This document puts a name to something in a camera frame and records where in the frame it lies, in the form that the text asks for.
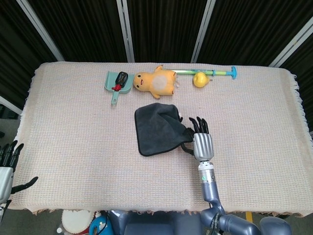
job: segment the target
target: white drum head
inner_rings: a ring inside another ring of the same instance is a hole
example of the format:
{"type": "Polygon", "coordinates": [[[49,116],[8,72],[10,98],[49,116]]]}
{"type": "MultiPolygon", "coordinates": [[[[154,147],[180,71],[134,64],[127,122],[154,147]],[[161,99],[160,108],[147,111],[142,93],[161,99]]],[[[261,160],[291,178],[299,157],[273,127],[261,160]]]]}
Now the white drum head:
{"type": "Polygon", "coordinates": [[[94,212],[63,210],[62,224],[71,234],[87,234],[89,226],[94,218],[94,212]]]}

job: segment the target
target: blue container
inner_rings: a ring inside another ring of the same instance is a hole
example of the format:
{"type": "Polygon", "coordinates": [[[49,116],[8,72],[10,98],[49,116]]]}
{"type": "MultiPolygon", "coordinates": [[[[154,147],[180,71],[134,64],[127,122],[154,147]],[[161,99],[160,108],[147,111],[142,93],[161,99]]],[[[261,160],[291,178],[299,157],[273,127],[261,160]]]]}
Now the blue container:
{"type": "Polygon", "coordinates": [[[97,229],[98,235],[114,235],[112,225],[109,217],[102,215],[100,212],[96,212],[95,219],[92,221],[89,227],[89,234],[93,235],[93,231],[97,229]],[[100,233],[100,231],[104,228],[107,221],[107,225],[105,229],[100,233]]]}

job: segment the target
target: black curtain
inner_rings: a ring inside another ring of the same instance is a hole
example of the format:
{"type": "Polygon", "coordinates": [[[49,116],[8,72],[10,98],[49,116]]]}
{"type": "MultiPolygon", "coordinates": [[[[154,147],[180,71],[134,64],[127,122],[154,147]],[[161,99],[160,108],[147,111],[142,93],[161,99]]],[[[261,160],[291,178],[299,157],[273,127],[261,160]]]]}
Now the black curtain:
{"type": "Polygon", "coordinates": [[[312,0],[217,0],[198,63],[268,66],[312,16],[312,0]]]}
{"type": "Polygon", "coordinates": [[[310,131],[313,131],[313,34],[282,64],[297,75],[300,97],[310,131]]]}
{"type": "Polygon", "coordinates": [[[127,62],[116,0],[28,0],[67,61],[127,62]]]}
{"type": "Polygon", "coordinates": [[[136,62],[190,63],[206,0],[127,0],[136,62]]]}
{"type": "Polygon", "coordinates": [[[0,58],[0,95],[22,109],[35,69],[56,59],[15,0],[0,1],[0,58]]]}

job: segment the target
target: yellow plush toy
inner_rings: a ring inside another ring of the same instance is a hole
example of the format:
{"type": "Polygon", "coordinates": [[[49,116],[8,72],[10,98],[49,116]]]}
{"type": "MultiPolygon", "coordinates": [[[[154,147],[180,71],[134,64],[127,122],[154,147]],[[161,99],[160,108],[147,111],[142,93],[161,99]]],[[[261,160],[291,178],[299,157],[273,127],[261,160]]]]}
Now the yellow plush toy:
{"type": "Polygon", "coordinates": [[[151,92],[154,98],[160,99],[160,95],[173,95],[176,73],[171,70],[163,70],[160,65],[153,73],[139,72],[135,74],[134,86],[142,92],[151,92]]]}

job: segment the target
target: metal pole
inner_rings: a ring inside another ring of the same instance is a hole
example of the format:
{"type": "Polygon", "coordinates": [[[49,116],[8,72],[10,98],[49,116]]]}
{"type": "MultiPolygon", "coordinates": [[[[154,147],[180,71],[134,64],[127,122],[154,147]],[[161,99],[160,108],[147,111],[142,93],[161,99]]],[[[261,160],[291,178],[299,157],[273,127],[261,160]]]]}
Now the metal pole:
{"type": "Polygon", "coordinates": [[[116,0],[119,14],[119,21],[123,33],[125,51],[128,62],[135,62],[131,25],[129,22],[127,0],[116,0]]]}
{"type": "Polygon", "coordinates": [[[287,46],[273,60],[269,67],[280,67],[298,47],[313,33],[313,17],[303,26],[303,28],[294,36],[287,46]]]}
{"type": "Polygon", "coordinates": [[[199,52],[200,52],[200,49],[201,49],[201,46],[205,37],[205,33],[206,33],[207,27],[209,25],[209,22],[212,16],[215,1],[216,0],[207,0],[206,2],[206,6],[204,9],[202,21],[201,21],[199,32],[198,32],[198,37],[195,43],[194,52],[191,57],[191,63],[197,62],[199,52]]]}
{"type": "Polygon", "coordinates": [[[12,110],[13,112],[17,113],[18,115],[21,115],[22,110],[19,109],[18,107],[16,107],[14,104],[12,104],[11,102],[7,101],[5,98],[3,98],[2,96],[0,96],[0,104],[3,104],[5,107],[9,108],[10,110],[12,110]]]}
{"type": "Polygon", "coordinates": [[[27,0],[16,0],[16,2],[20,5],[23,12],[29,18],[39,35],[42,37],[44,42],[46,43],[47,47],[50,49],[52,54],[55,56],[57,61],[65,61],[63,55],[60,53],[57,46],[54,44],[54,41],[48,34],[47,30],[45,29],[44,25],[41,23],[39,18],[37,17],[36,13],[34,12],[33,8],[30,6],[27,0]]]}

